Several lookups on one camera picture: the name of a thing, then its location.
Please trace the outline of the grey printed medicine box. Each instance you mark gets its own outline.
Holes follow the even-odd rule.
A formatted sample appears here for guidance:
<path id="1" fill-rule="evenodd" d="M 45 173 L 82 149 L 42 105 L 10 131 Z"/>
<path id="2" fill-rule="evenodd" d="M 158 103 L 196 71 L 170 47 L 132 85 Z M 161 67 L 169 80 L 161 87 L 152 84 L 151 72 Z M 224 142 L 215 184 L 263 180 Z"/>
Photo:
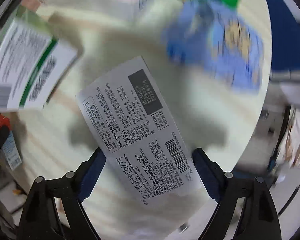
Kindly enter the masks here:
<path id="1" fill-rule="evenodd" d="M 142 57 L 98 77 L 76 99 L 107 162 L 143 205 L 201 187 L 191 154 Z"/>

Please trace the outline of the green white medicine box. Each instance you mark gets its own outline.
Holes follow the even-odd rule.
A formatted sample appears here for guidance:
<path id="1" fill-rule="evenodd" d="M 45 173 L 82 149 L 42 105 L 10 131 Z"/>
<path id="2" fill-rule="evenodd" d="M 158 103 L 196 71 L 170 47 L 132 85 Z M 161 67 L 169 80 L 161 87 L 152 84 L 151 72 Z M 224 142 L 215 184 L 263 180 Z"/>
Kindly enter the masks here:
<path id="1" fill-rule="evenodd" d="M 42 109 L 76 57 L 70 43 L 14 19 L 0 45 L 0 112 Z"/>

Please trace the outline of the blue cartoon snack bag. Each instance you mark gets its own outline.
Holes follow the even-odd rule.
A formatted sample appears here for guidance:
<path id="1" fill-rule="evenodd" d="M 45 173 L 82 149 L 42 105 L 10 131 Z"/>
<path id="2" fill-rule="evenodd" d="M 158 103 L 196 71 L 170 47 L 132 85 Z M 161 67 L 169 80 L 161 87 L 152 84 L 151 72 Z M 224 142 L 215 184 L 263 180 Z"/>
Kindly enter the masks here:
<path id="1" fill-rule="evenodd" d="M 262 83 L 263 42 L 236 10 L 219 0 L 188 0 L 162 32 L 168 57 L 202 67 L 230 87 L 257 92 Z"/>

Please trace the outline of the chair with paper bags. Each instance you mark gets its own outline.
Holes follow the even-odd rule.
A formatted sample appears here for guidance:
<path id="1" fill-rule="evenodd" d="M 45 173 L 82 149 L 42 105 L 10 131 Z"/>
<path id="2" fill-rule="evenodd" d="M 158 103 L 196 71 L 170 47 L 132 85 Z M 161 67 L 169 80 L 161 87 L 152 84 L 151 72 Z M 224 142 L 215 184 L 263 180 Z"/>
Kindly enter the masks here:
<path id="1" fill-rule="evenodd" d="M 285 109 L 279 138 L 267 170 L 271 172 L 283 164 L 300 168 L 300 108 L 295 106 Z"/>

